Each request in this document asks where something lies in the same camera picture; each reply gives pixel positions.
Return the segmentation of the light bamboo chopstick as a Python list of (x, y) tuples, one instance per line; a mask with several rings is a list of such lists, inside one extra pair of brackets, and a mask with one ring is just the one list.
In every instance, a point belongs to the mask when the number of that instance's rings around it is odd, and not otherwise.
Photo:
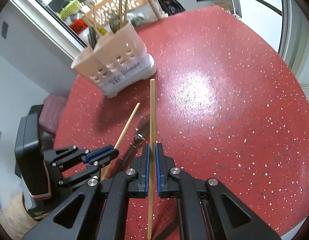
[(155, 142), (156, 142), (156, 82), (150, 80), (150, 164), (149, 164), (149, 205), (147, 239), (152, 239), (153, 205), (155, 192)]

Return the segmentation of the stainless steel spoon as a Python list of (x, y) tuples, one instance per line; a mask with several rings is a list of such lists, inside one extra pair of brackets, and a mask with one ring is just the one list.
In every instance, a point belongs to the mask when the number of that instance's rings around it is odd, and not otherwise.
[(122, 172), (131, 165), (132, 159), (137, 154), (138, 150), (148, 141), (150, 133), (150, 115), (141, 118), (138, 126), (135, 128), (133, 141), (130, 143), (128, 150), (119, 158), (112, 172), (112, 177), (117, 173)]

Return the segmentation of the beige plastic utensil holder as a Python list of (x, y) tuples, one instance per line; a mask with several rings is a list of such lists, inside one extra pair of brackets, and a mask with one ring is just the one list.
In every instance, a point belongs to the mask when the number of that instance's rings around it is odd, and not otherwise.
[(131, 22), (99, 38), (94, 48), (84, 49), (72, 62), (71, 69), (108, 98), (157, 72), (154, 58)]

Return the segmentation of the maroon cushion stool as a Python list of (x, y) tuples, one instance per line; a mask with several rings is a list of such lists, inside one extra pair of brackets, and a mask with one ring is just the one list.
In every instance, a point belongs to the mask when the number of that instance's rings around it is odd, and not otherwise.
[(57, 94), (50, 94), (44, 99), (43, 108), (39, 116), (39, 124), (44, 131), (56, 134), (66, 103), (67, 98)]

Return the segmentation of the red plastic basket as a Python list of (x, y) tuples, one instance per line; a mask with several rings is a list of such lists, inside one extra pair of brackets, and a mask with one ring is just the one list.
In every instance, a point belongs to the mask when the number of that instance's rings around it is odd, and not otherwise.
[(82, 33), (85, 29), (88, 28), (88, 25), (82, 20), (82, 19), (77, 19), (73, 23), (69, 25), (69, 27), (76, 33), (80, 34)]

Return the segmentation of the green plastic basket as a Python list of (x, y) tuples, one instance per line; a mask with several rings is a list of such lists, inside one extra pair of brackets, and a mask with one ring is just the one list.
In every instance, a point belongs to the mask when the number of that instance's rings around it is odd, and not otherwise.
[(79, 12), (80, 8), (79, 0), (69, 0), (68, 4), (59, 12), (59, 18), (64, 21), (68, 16)]

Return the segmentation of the beige flower-pattern chair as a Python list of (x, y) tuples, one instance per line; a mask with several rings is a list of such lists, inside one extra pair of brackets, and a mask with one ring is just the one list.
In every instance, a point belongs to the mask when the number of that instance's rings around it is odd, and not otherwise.
[(84, 14), (84, 17), (91, 24), (104, 27), (109, 24), (113, 15), (126, 18), (128, 13), (136, 12), (146, 5), (150, 6), (158, 20), (165, 18), (166, 13), (161, 8), (158, 0), (102, 0), (93, 5), (90, 11)]

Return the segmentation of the white refrigerator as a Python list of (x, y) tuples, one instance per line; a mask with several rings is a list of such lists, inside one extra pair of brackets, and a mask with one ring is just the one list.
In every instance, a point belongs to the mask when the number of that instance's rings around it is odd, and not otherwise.
[(278, 51), (282, 31), (282, 1), (240, 0), (240, 6), (242, 22)]

